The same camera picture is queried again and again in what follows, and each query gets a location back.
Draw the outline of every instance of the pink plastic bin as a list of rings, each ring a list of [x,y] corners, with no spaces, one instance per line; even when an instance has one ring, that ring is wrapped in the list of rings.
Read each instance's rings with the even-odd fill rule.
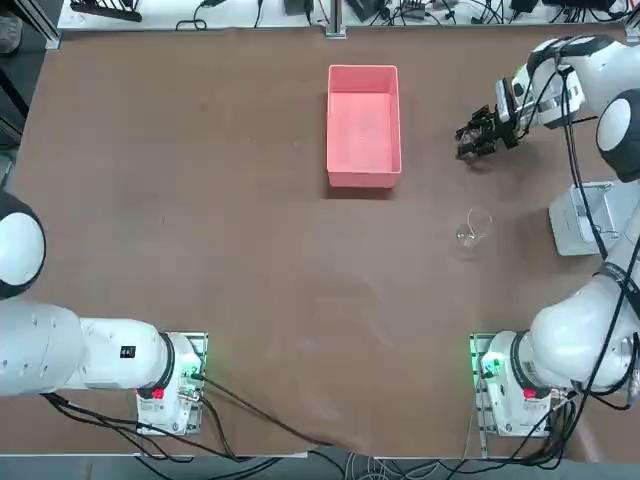
[[[401,169],[397,68],[331,65],[327,108],[331,186],[391,188]]]

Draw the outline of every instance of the floor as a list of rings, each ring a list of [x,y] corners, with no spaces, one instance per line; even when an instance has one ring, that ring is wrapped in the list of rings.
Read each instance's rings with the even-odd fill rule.
[[[346,461],[346,453],[338,449],[324,449],[340,465]],[[401,468],[408,469],[415,464],[412,461],[398,462]],[[199,457],[187,465],[165,465],[155,462],[155,467],[172,480],[205,480],[214,475],[224,475],[235,470],[228,460],[211,457]],[[473,462],[469,470],[482,468],[486,463]],[[0,471],[4,480],[32,480],[42,478],[64,478],[66,480],[157,480],[152,472],[146,470],[133,458],[126,457],[4,457],[0,458]],[[360,457],[356,465],[356,479],[366,472],[366,457]],[[555,471],[543,471],[537,468],[505,467],[494,472],[474,476],[477,480],[636,480],[640,473],[638,465],[585,465],[563,462]],[[431,475],[431,480],[444,480],[448,472],[439,468]],[[311,456],[308,459],[286,459],[265,472],[251,477],[255,480],[280,479],[296,480],[340,480],[342,474],[324,459]],[[371,475],[369,479],[382,479]]]
[[[47,14],[57,21],[62,0],[40,0]],[[40,66],[44,58],[44,42],[29,27],[25,26],[23,42],[19,50],[10,57],[0,58],[0,65],[5,69],[22,95],[30,101],[36,87]],[[0,95],[0,113],[9,118],[16,125],[23,126],[23,120],[13,108],[5,95]],[[7,139],[0,136],[0,144]],[[14,152],[0,151],[0,170],[4,171],[4,164],[13,161]],[[347,454],[339,449],[325,449],[324,452],[344,465]],[[399,462],[402,468],[408,469],[415,464],[412,461]],[[475,462],[467,468],[481,468],[486,464]],[[173,480],[203,480],[212,475],[224,475],[235,470],[235,466],[228,460],[199,457],[188,465],[165,464],[154,462],[168,478]],[[366,457],[360,457],[356,465],[356,478],[366,471]],[[118,456],[14,456],[0,457],[0,472],[3,480],[32,480],[42,478],[65,478],[68,480],[155,480],[158,477],[146,470],[130,457]],[[430,478],[442,480],[447,477],[446,470],[440,468]],[[475,478],[523,480],[557,479],[557,480],[590,480],[607,478],[612,480],[636,480],[640,475],[640,465],[585,465],[574,462],[563,462],[553,472],[546,472],[535,468],[506,467],[504,469],[478,474]],[[254,479],[340,479],[342,474],[324,459],[311,456],[308,459],[286,459],[277,466],[266,470]],[[371,475],[368,478],[382,478]]]

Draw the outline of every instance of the brown mat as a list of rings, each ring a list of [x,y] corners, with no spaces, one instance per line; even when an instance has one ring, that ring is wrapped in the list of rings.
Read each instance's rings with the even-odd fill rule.
[[[597,259],[555,253],[547,207],[570,183],[560,132],[534,131],[480,173],[454,158],[453,132],[538,43],[588,31],[621,32],[352,29],[347,41],[327,41],[229,30],[65,41],[47,55],[15,179],[49,241],[29,297],[79,315],[206,330],[210,375],[353,451],[459,456],[473,389],[469,334],[528,327]],[[387,198],[327,190],[332,63],[398,66],[404,165]],[[585,180],[612,175],[594,131],[577,128]],[[495,231],[469,259],[455,231],[473,205],[492,213]],[[72,397],[133,414],[123,392]],[[212,398],[238,452],[307,448]],[[37,397],[1,408],[2,452],[132,451]],[[574,442],[587,454],[574,458],[635,461],[639,415],[592,406]],[[210,422],[202,440],[219,447]],[[476,440],[474,429],[473,455]],[[516,443],[494,441],[490,451]]]

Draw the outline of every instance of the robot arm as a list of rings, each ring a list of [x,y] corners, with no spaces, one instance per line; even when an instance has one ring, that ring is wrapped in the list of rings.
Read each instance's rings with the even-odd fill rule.
[[[0,396],[134,389],[140,423],[175,434],[192,429],[201,382],[191,374],[203,365],[189,339],[136,320],[79,318],[12,298],[36,281],[45,252],[38,217],[0,191]]]
[[[566,100],[563,76],[568,111],[562,101]],[[623,182],[640,178],[638,47],[627,47],[605,36],[550,40],[532,51],[511,86],[500,80],[496,94],[496,111],[487,115],[488,107],[484,107],[482,128],[478,128],[476,117],[475,123],[472,118],[457,132],[459,156],[472,161],[491,153],[500,138],[507,148],[513,148],[529,128],[557,128],[566,123],[567,116],[573,118],[587,105],[600,117],[596,143],[601,156]],[[640,209],[636,209],[606,262],[583,288],[542,309],[530,330],[500,332],[491,341],[482,367],[490,378],[487,391],[499,434],[527,435],[549,411],[552,389],[568,390],[588,383],[639,235]],[[594,391],[619,385],[630,368],[638,368],[632,362],[633,335],[640,331],[640,302],[635,299],[640,268],[633,270],[631,280],[632,295],[622,304],[595,376]]]
[[[569,112],[562,105],[567,75]],[[496,82],[496,107],[478,110],[456,132],[458,157],[473,162],[502,140],[517,146],[530,128],[557,128],[586,105],[600,116],[596,141],[618,177],[640,178],[640,47],[605,35],[566,37],[538,45],[513,80]]]

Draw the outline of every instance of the small transparent object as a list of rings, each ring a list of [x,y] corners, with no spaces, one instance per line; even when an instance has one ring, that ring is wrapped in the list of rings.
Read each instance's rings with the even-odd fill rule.
[[[467,222],[456,230],[458,244],[465,248],[474,248],[486,238],[493,228],[493,218],[482,207],[473,207],[467,213]]]

